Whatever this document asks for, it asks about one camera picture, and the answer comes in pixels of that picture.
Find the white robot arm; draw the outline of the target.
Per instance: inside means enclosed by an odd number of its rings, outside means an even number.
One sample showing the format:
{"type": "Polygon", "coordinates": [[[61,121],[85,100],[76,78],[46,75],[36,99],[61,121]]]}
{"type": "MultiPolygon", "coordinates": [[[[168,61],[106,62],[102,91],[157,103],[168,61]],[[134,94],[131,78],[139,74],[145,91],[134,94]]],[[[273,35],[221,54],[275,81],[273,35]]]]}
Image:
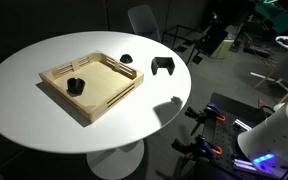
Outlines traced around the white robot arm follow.
{"type": "Polygon", "coordinates": [[[281,178],[288,169],[288,102],[239,134],[237,144],[259,171],[281,178]]]}

